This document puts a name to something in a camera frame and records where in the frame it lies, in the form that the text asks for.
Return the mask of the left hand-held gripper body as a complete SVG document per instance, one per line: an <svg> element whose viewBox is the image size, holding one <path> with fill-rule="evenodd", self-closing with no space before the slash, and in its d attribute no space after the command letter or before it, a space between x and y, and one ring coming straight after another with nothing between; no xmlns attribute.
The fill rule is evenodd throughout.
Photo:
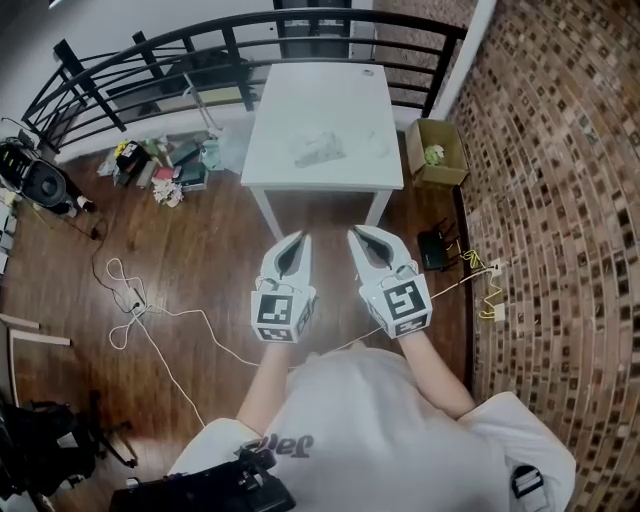
<svg viewBox="0 0 640 512"><path fill-rule="evenodd" d="M297 344L314 312L316 289L259 277L251 292L251 326L266 343Z"/></svg>

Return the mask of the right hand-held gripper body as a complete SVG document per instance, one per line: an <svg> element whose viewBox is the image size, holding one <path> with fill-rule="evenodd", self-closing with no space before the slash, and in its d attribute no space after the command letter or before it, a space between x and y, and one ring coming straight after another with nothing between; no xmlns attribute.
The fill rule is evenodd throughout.
<svg viewBox="0 0 640 512"><path fill-rule="evenodd" d="M402 266L392 274L360 287L371 316L390 339L430 325L433 306L423 274Z"/></svg>

